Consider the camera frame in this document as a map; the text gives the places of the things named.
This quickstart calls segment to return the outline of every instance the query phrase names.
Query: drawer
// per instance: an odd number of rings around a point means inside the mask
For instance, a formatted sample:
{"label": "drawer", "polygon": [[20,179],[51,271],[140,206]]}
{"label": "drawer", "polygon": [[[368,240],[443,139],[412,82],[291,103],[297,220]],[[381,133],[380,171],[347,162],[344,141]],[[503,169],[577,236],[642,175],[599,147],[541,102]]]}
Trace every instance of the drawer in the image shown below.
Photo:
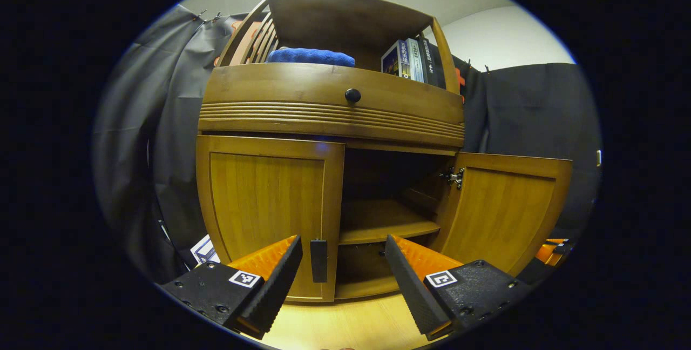
{"label": "drawer", "polygon": [[[348,89],[361,98],[349,102]],[[463,146],[462,99],[372,70],[266,63],[214,69],[201,131],[261,131]]]}

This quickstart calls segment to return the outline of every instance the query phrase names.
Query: blue cloth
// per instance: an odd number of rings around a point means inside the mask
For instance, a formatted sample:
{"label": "blue cloth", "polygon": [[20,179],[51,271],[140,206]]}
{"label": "blue cloth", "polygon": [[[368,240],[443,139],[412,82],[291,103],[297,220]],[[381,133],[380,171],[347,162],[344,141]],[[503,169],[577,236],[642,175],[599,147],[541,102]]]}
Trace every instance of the blue cloth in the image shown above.
{"label": "blue cloth", "polygon": [[269,54],[266,62],[306,62],[309,64],[355,67],[355,59],[344,53],[304,48],[274,50]]}

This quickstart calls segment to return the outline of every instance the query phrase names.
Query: white paper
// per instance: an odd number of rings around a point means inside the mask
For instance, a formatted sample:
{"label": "white paper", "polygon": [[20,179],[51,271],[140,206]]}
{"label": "white paper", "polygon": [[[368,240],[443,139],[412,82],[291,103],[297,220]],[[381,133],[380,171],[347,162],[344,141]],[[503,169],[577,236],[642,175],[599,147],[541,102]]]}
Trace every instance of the white paper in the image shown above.
{"label": "white paper", "polygon": [[209,237],[209,234],[197,242],[197,244],[189,250],[194,259],[197,260],[198,264],[204,264],[208,261],[217,262],[220,264],[220,259],[218,259],[218,254],[215,252],[214,244]]}

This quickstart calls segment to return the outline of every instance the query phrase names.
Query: top shelf compartment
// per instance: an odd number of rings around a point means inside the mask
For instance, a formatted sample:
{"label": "top shelf compartment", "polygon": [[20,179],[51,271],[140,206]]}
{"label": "top shelf compartment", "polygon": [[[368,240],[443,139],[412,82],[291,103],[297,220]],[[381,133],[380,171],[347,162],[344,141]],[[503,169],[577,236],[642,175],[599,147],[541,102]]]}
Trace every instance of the top shelf compartment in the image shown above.
{"label": "top shelf compartment", "polygon": [[397,39],[414,37],[432,17],[380,0],[268,0],[281,44],[383,53]]}
{"label": "top shelf compartment", "polygon": [[[259,31],[255,22],[260,22]],[[458,95],[451,50],[433,16],[382,0],[263,0],[247,15],[218,66],[263,63],[273,50],[311,48],[343,52],[358,69],[381,71],[382,55],[398,39],[431,27],[439,47],[446,90]]]}

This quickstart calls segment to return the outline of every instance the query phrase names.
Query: drawer knob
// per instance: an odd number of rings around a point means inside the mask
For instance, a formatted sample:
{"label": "drawer knob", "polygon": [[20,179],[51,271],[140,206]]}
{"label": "drawer knob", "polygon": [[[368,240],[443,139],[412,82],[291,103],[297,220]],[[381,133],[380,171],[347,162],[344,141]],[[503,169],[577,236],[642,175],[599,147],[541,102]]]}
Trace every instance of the drawer knob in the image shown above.
{"label": "drawer knob", "polygon": [[349,102],[357,103],[360,101],[360,97],[362,97],[360,91],[354,89],[353,87],[345,92],[345,99]]}

